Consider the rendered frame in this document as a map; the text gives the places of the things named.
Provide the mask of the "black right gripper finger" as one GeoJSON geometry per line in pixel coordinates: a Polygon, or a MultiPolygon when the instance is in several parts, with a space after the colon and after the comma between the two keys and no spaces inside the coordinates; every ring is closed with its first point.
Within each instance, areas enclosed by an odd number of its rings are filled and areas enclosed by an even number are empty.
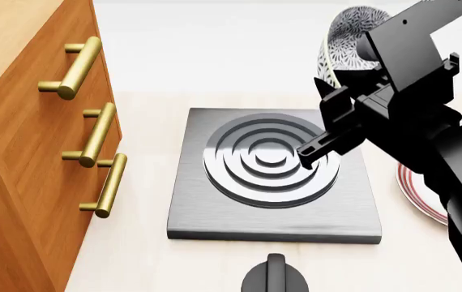
{"type": "Polygon", "coordinates": [[[321,96],[319,111],[328,133],[358,133],[361,129],[347,85],[332,87],[323,79],[314,77],[314,84],[321,96]]]}
{"type": "Polygon", "coordinates": [[[300,164],[306,170],[312,170],[312,164],[330,152],[344,155],[366,139],[360,124],[342,131],[325,131],[297,148],[300,164]]]}

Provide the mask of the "black white patterned bowl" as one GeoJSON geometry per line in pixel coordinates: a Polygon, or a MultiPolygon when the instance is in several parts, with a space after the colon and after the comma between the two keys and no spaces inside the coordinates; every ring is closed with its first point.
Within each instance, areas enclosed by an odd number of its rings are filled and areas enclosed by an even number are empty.
{"type": "Polygon", "coordinates": [[[351,6],[332,21],[323,38],[317,58],[317,78],[332,86],[341,86],[338,74],[373,70],[379,63],[366,61],[357,53],[357,41],[391,15],[372,6],[351,6]]]}

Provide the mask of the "black stove knob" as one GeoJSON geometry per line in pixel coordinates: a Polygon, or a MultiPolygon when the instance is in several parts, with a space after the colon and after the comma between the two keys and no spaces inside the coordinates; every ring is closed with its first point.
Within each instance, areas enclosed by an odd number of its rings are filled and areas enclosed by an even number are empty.
{"type": "Polygon", "coordinates": [[[285,262],[284,255],[269,254],[244,277],[241,292],[309,292],[306,279],[285,262]]]}

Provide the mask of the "grey square stove plate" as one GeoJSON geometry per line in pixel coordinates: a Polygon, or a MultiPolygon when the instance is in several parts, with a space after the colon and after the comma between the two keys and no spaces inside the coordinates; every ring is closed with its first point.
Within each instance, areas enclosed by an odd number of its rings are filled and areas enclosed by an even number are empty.
{"type": "Polygon", "coordinates": [[[316,109],[190,109],[168,237],[380,243],[360,150],[300,164],[297,148],[323,130],[316,109]]]}

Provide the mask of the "white plate with red stripes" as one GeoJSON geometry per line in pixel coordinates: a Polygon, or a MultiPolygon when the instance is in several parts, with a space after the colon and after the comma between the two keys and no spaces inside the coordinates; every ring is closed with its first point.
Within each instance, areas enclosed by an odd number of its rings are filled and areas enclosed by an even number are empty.
{"type": "Polygon", "coordinates": [[[429,218],[448,224],[447,211],[437,194],[425,185],[422,174],[412,172],[400,162],[396,165],[396,181],[408,201],[429,218]]]}

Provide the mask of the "wooden drawer cabinet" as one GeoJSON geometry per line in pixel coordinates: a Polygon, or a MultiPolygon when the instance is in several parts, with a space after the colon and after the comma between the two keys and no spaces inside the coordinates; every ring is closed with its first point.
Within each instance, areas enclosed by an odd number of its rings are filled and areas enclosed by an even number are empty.
{"type": "Polygon", "coordinates": [[[93,0],[0,0],[0,292],[64,292],[108,171],[62,159],[84,150],[114,102],[103,50],[73,99],[57,87],[100,31],[93,0]]]}

